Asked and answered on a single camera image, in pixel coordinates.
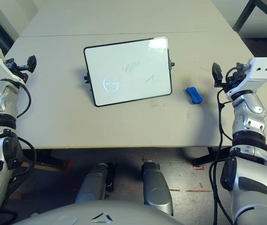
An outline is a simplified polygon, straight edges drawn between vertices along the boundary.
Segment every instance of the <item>white wall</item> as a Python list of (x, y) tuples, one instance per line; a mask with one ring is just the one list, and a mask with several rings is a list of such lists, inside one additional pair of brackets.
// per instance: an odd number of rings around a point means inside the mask
[[(212, 0), (227, 22), (233, 27), (248, 0)], [(242, 38), (267, 38), (267, 15), (255, 8), (242, 27)]]
[(0, 0), (0, 24), (16, 40), (46, 0)]

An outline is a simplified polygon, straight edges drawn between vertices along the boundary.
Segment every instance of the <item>drawing on whiteboard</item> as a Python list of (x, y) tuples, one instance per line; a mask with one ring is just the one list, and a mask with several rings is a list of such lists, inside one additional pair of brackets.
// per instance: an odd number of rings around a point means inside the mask
[(104, 89), (107, 92), (116, 92), (118, 90), (119, 83), (118, 80), (115, 79), (114, 81), (108, 81), (107, 79), (104, 79)]
[(126, 67), (122, 68), (123, 71), (131, 73), (131, 71), (133, 70), (133, 68), (137, 65), (139, 65), (139, 61), (138, 62), (132, 62), (132, 63), (128, 63)]
[(153, 74), (149, 79), (145, 80), (144, 82), (147, 82), (147, 81), (157, 82), (157, 81), (159, 81), (159, 80), (155, 80), (154, 76), (155, 76), (155, 74)]

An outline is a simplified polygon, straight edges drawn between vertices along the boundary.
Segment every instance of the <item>whiteboard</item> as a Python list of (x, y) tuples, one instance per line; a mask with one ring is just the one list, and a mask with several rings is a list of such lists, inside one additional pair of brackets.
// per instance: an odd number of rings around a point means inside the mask
[(84, 56), (96, 106), (172, 93), (166, 37), (86, 47)]

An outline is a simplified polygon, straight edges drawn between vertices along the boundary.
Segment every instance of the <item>green marker scribble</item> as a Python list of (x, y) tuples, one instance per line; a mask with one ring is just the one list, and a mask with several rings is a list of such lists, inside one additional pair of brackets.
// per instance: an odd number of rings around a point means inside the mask
[(131, 71), (133, 70), (134, 66), (139, 65), (140, 62), (133, 62), (133, 63), (128, 63), (128, 65), (126, 66), (126, 68), (122, 68), (125, 72), (129, 72), (131, 73)]
[(157, 81), (159, 81), (159, 80), (154, 80), (154, 74), (149, 78), (149, 79), (147, 79), (147, 80), (145, 80), (144, 82), (147, 82), (147, 81), (152, 81), (152, 82), (157, 82)]

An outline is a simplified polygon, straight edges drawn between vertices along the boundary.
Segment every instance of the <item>robot logo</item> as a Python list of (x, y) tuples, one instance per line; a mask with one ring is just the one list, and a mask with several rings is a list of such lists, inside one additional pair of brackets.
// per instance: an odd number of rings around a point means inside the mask
[(105, 214), (104, 212), (102, 212), (98, 214), (97, 216), (95, 216), (94, 218), (92, 218), (91, 220), (92, 220), (92, 223), (99, 223), (99, 224), (111, 224), (111, 221), (113, 221), (113, 219), (107, 212)]

